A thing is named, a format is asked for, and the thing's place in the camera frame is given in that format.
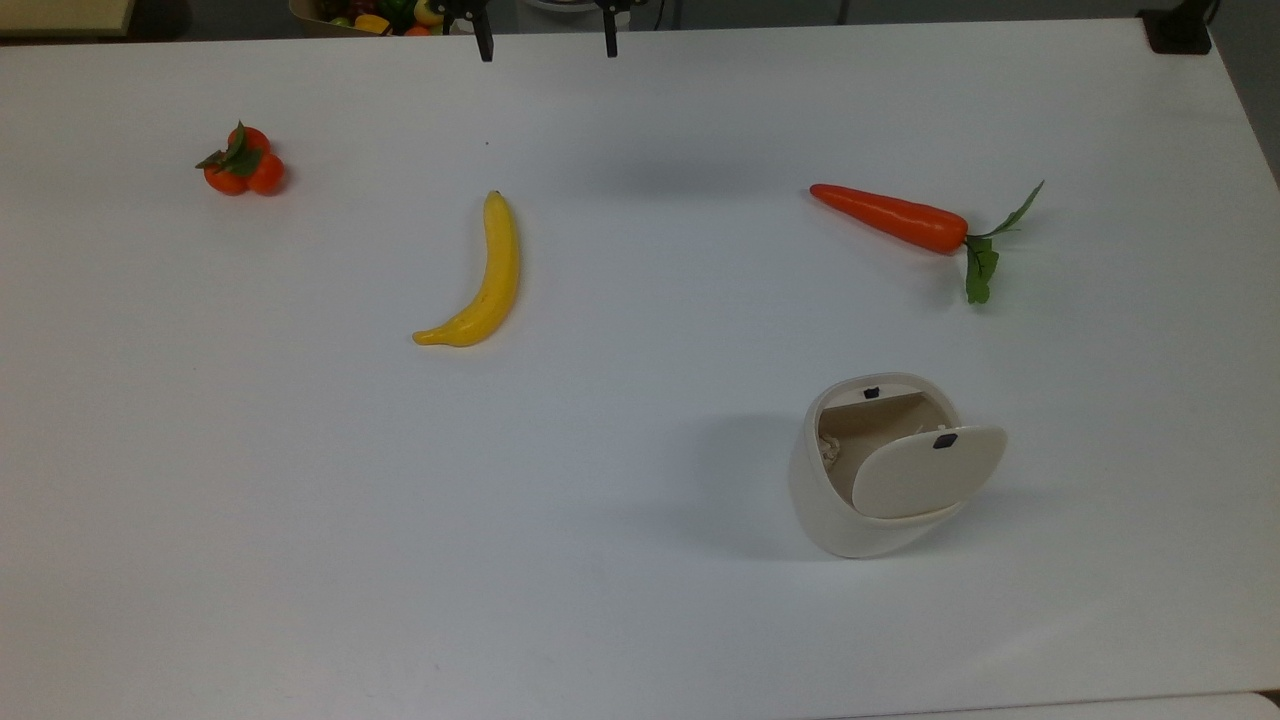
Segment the dark robot gripper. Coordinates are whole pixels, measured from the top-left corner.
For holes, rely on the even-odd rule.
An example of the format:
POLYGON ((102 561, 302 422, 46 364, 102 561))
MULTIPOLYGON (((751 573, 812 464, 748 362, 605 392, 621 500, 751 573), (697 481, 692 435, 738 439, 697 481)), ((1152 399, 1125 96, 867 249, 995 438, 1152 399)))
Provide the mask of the dark robot gripper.
MULTIPOLYGON (((617 58, 620 55, 620 33, 630 29, 630 18, 634 9, 634 3, 630 0, 520 0, 497 1, 497 4, 540 12, 598 12, 600 9, 608 58, 617 58)), ((431 3, 431 10, 444 19, 444 35, 449 35, 454 28, 461 28, 461 23, 465 23, 468 29, 466 35, 475 38, 483 61, 492 61, 494 38, 486 6, 488 1, 485 0, 444 0, 431 3)))

